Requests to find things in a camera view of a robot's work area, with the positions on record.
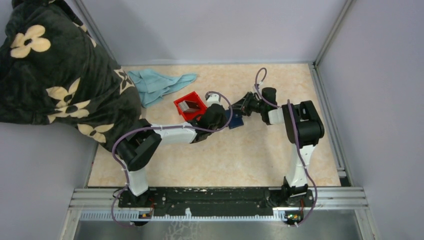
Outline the navy leather card holder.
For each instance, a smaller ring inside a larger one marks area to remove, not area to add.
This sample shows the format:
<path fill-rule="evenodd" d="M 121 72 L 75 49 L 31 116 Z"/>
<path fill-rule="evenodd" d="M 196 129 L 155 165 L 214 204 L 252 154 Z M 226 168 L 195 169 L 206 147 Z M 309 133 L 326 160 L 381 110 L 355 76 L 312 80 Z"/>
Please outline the navy leather card holder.
<path fill-rule="evenodd" d="M 232 115 L 230 115 L 230 113 L 231 113 L 230 109 L 227 109 L 225 111 L 225 116 L 226 116 L 227 120 L 229 120 L 231 118 L 231 121 L 228 124 L 228 128 L 230 130 L 241 127 L 241 126 L 244 125 L 243 116 L 239 112 L 233 110 Z"/>

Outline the red plastic bin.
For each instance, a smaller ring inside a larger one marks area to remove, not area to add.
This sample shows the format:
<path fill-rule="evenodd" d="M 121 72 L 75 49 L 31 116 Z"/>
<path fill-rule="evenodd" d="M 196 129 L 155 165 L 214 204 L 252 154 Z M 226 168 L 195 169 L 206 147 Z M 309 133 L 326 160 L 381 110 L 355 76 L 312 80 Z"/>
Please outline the red plastic bin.
<path fill-rule="evenodd" d="M 207 109 L 207 106 L 195 91 L 178 98 L 173 104 L 179 115 L 187 122 L 193 120 L 196 116 L 203 115 Z"/>

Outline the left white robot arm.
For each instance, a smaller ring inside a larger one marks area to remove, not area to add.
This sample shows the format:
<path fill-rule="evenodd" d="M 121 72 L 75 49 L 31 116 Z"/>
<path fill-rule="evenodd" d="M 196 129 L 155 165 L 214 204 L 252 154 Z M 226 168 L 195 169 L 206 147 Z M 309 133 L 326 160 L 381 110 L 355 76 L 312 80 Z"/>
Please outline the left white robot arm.
<path fill-rule="evenodd" d="M 112 147 L 112 155 L 125 171 L 130 200 L 138 207 L 149 203 L 150 193 L 145 167 L 158 147 L 170 144 L 194 144 L 228 126 L 231 118 L 220 104 L 214 103 L 203 114 L 178 125 L 151 124 L 146 119 L 137 128 L 121 136 Z"/>

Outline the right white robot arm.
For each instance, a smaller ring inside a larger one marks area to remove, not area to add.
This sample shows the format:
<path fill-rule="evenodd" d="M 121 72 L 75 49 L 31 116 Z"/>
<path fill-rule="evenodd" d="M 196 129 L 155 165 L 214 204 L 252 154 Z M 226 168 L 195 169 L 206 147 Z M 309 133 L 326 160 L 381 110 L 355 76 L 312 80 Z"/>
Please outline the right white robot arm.
<path fill-rule="evenodd" d="M 285 126 L 292 153 L 289 171 L 282 185 L 284 190 L 281 199 L 287 206 L 295 206 L 308 190 L 307 171 L 311 156 L 324 137 L 325 128 L 311 100 L 277 106 L 276 93 L 275 88 L 265 87 L 261 94 L 248 92 L 231 106 L 237 117 L 259 113 L 265 124 Z"/>

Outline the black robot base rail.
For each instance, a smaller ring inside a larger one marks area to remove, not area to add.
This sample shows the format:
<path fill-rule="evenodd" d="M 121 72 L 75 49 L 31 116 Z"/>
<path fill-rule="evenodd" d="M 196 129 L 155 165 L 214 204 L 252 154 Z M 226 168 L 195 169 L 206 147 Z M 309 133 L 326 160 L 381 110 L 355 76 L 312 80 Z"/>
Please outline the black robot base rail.
<path fill-rule="evenodd" d="M 312 190 L 301 190 L 292 194 L 286 187 L 150 187 L 139 196 L 125 188 L 112 196 L 122 209 L 146 208 L 140 219 L 277 219 L 293 225 L 316 203 Z"/>

